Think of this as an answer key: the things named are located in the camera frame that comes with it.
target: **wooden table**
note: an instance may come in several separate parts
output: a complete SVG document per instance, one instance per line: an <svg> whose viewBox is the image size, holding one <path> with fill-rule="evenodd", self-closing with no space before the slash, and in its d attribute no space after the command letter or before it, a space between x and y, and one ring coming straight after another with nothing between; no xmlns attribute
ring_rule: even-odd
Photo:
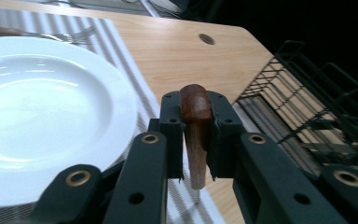
<svg viewBox="0 0 358 224"><path fill-rule="evenodd" d="M0 0L0 8L105 18L113 21L158 101L191 83L224 94L230 102L271 54L240 27ZM213 45L200 39L211 37ZM207 188L227 223L242 223L232 181L208 178Z"/></svg>

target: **black wire rack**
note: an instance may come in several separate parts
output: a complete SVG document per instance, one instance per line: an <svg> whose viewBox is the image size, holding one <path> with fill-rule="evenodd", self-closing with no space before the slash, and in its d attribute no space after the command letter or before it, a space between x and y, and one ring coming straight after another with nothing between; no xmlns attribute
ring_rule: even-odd
<svg viewBox="0 0 358 224"><path fill-rule="evenodd" d="M358 169L358 82L333 63L318 68L303 47L286 41L235 105L309 174Z"/></svg>

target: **striped placemat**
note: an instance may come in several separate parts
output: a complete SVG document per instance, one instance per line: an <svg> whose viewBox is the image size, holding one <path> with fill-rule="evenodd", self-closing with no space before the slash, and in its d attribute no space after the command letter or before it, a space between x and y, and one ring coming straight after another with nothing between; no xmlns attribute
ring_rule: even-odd
<svg viewBox="0 0 358 224"><path fill-rule="evenodd" d="M96 34L90 39L92 44L80 47L105 58L118 68L130 82L139 101L136 134L145 132L148 121L158 118L159 105L112 21L0 8L0 27L35 33L67 34L79 32L91 25L96 28ZM125 158L126 153L114 163ZM186 167L187 162L184 161L185 181L179 183L178 180L169 180L167 223L224 223L224 219L206 189L200 191L200 202L196 203L197 192L190 188L189 173ZM2 207L0 208L0 223L27 217L33 208L33 203Z"/></svg>

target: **wire basket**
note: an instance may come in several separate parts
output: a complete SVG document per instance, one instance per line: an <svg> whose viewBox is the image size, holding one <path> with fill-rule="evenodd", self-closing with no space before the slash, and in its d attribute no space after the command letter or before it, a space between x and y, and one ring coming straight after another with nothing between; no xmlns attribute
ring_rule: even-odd
<svg viewBox="0 0 358 224"><path fill-rule="evenodd" d="M358 169L358 82L333 63L317 68L303 47L286 41L235 105L304 171Z"/></svg>

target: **white plate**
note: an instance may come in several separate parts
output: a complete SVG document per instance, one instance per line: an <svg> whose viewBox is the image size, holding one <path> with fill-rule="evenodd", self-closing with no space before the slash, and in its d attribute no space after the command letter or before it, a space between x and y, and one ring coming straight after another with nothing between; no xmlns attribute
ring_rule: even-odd
<svg viewBox="0 0 358 224"><path fill-rule="evenodd" d="M0 37L0 206L32 203L75 164L105 170L136 128L130 83L80 47Z"/></svg>

